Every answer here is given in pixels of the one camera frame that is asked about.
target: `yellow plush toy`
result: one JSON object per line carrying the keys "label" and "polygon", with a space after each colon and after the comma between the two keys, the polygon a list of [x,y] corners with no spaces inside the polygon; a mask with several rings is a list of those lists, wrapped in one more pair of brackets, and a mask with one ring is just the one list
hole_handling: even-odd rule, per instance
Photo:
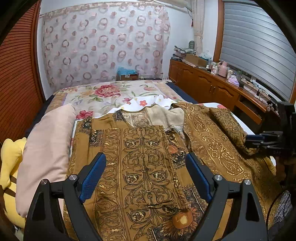
{"label": "yellow plush toy", "polygon": [[22,162],[22,153],[27,139],[24,137],[13,142],[6,139],[1,148],[2,166],[0,171],[0,185],[4,190],[5,215],[14,225],[24,228],[25,219],[18,215],[15,207],[15,192],[17,170]]}

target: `kettle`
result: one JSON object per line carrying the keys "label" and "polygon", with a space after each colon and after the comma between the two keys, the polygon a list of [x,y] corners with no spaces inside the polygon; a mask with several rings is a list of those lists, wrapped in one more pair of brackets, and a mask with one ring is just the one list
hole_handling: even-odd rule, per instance
{"label": "kettle", "polygon": [[219,69],[218,75],[220,75],[222,77],[227,76],[227,64],[228,63],[224,62],[224,61],[218,63],[218,69]]}

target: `window blind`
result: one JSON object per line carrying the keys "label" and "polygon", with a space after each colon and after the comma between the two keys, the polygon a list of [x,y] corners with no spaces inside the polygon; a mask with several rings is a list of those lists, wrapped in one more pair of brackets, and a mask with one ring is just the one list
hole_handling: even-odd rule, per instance
{"label": "window blind", "polygon": [[224,4],[220,60],[255,76],[288,100],[296,54],[285,35],[255,2],[224,0]]}

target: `pink circle pattern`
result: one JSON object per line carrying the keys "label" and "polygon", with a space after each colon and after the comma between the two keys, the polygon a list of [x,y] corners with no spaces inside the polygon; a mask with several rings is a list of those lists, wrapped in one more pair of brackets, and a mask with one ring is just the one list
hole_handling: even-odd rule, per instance
{"label": "pink circle pattern", "polygon": [[170,34],[165,7],[146,2],[92,5],[45,14],[43,56],[51,88],[114,81],[119,66],[162,77]]}

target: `floral bedspread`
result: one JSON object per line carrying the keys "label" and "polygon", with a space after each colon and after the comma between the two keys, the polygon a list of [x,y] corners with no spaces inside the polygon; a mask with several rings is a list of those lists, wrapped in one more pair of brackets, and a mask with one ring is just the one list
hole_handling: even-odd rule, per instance
{"label": "floral bedspread", "polygon": [[46,112],[64,104],[75,107],[76,118],[99,117],[137,97],[163,95],[176,102],[184,101],[165,83],[167,80],[115,81],[79,85],[59,90]]}

